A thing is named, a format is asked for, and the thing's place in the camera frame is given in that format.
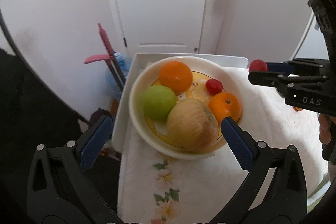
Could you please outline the person hand on right gripper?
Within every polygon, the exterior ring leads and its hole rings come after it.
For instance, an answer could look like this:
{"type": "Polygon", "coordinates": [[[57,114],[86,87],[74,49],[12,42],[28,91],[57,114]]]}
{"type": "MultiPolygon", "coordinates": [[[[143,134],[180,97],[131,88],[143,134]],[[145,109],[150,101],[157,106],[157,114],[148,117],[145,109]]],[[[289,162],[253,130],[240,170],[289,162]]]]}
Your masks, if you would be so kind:
{"type": "Polygon", "coordinates": [[[328,145],[331,141],[331,124],[333,123],[332,117],[320,114],[318,117],[319,121],[319,140],[322,144],[328,145]]]}

